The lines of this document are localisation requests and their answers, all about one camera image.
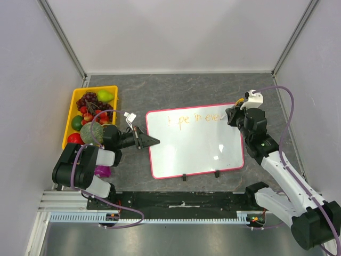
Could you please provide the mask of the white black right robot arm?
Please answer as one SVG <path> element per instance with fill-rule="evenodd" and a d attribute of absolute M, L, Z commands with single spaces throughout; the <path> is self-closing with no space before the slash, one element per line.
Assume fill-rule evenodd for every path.
<path fill-rule="evenodd" d="M 258 108 L 242 108 L 242 104 L 226 109 L 228 125 L 236 127 L 244 139 L 247 153 L 278 183 L 286 194 L 282 197 L 266 183 L 246 188 L 245 206 L 272 212 L 291 230 L 298 245 L 309 250 L 330 240 L 340 251 L 340 205 L 327 202 L 289 163 L 278 143 L 267 132 L 265 112 Z"/>

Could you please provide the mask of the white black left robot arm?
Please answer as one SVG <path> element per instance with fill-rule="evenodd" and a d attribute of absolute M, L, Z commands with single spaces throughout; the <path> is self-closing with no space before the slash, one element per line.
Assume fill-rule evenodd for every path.
<path fill-rule="evenodd" d="M 97 177 L 95 168 L 117 166 L 124 148 L 135 146 L 143 149 L 159 144 L 160 140 L 143 133 L 137 126 L 122 133 L 115 125 L 109 125 L 104 128 L 102 143 L 104 149 L 68 143 L 53 169 L 52 180 L 57 185 L 99 197 L 98 203 L 104 209 L 111 210 L 117 204 L 115 187 Z"/>

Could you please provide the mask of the pink framed whiteboard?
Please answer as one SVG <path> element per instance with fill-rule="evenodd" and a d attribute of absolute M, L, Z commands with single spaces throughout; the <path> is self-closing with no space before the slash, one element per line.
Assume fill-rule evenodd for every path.
<path fill-rule="evenodd" d="M 149 111 L 148 135 L 160 141 L 149 148 L 152 176 L 167 179 L 242 168 L 243 139 L 225 116 L 233 105 Z"/>

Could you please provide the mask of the yellow capped marker pen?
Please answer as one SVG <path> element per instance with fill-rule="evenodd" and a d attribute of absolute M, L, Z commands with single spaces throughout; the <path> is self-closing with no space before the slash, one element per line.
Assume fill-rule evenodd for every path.
<path fill-rule="evenodd" d="M 233 107 L 227 108 L 225 110 L 225 113 L 220 117 L 220 120 L 223 120 L 225 118 L 227 118 L 228 121 L 232 120 L 236 113 L 240 111 L 240 108 L 244 101 L 245 101 L 244 98 L 240 98 L 239 100 L 237 100 Z"/>

